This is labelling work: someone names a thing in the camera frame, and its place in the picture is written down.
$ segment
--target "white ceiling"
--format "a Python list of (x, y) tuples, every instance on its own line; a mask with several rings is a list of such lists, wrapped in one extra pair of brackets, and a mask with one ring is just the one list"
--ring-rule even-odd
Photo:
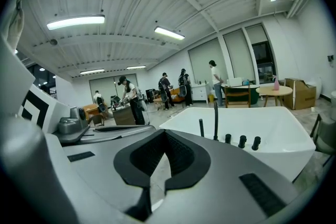
[[(106, 71), (136, 65), (151, 68), (227, 26), (288, 11), (293, 1), (23, 0), (25, 26), (18, 50), (68, 80), (80, 76), (81, 71), (97, 68)], [(106, 22), (52, 31), (46, 27), (55, 20), (88, 14), (104, 14)], [(181, 33), (185, 39), (179, 41), (157, 34), (156, 26)], [(52, 46), (51, 39), (56, 39), (58, 45)]]

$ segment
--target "white bathtub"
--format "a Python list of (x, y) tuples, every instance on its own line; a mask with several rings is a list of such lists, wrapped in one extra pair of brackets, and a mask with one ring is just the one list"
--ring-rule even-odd
[[(160, 125), (160, 128), (200, 136), (199, 119), (203, 119), (204, 136), (213, 139), (215, 110), (211, 108), (188, 108)], [(315, 150), (302, 125), (288, 109), (280, 106), (218, 109), (218, 140), (224, 142), (226, 134), (231, 134), (231, 144), (234, 146), (238, 146), (240, 136), (245, 135), (247, 142), (243, 150), (290, 181), (299, 175)], [(251, 149), (255, 136), (261, 137), (257, 151)]]

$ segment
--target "black knob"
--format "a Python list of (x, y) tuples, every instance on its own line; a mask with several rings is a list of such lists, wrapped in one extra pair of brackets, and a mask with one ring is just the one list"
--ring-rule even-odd
[(199, 119), (200, 121), (200, 127), (199, 127), (199, 129), (201, 129), (201, 137), (204, 137), (204, 128), (203, 128), (203, 120), (202, 119)]
[(244, 148), (246, 143), (246, 136), (242, 135), (240, 136), (238, 147)]
[(231, 135), (230, 134), (225, 135), (225, 143), (231, 144)]
[(254, 151), (258, 150), (260, 142), (261, 142), (261, 138), (259, 136), (254, 137), (254, 142), (253, 142), (253, 145), (252, 145), (252, 149)]

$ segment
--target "black spout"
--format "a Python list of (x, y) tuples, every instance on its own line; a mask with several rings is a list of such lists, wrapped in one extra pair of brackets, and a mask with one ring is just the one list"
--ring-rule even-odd
[(231, 144), (231, 135), (230, 134), (225, 135), (225, 143)]
[(244, 148), (246, 143), (246, 136), (242, 135), (240, 136), (238, 147)]
[(200, 126), (199, 128), (201, 129), (201, 137), (204, 137), (203, 120), (202, 120), (202, 119), (199, 119), (199, 120), (200, 120), (200, 121), (199, 121), (199, 122), (200, 122), (200, 123), (199, 123), (199, 124), (200, 124), (200, 125), (199, 125), (199, 126)]
[(218, 141), (218, 104), (215, 102), (215, 135), (214, 140)]
[(254, 137), (254, 142), (253, 142), (253, 145), (252, 145), (252, 149), (254, 151), (258, 150), (260, 142), (261, 142), (261, 138), (259, 136)]

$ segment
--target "pink bottle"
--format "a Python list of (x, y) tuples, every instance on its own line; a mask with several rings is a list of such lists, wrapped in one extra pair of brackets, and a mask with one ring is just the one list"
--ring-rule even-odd
[(277, 76), (273, 76), (273, 78), (275, 78), (275, 82), (274, 82), (274, 90), (275, 90), (275, 91), (278, 91), (279, 88), (280, 88), (279, 81), (278, 81), (278, 77), (277, 77)]

